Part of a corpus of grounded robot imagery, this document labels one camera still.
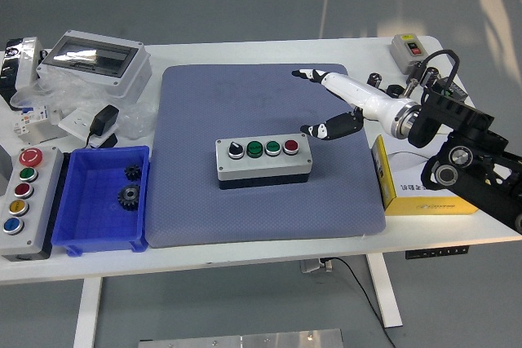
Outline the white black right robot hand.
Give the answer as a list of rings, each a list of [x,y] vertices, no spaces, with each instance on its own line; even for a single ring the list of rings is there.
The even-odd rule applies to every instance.
[[[292,75],[322,84],[332,95],[353,108],[351,112],[325,122],[300,128],[304,134],[317,139],[333,140],[356,133],[362,129],[365,119],[379,122],[385,133],[396,139],[406,139],[420,110],[420,105],[412,99],[392,98],[382,90],[348,75],[317,69],[299,69]]]

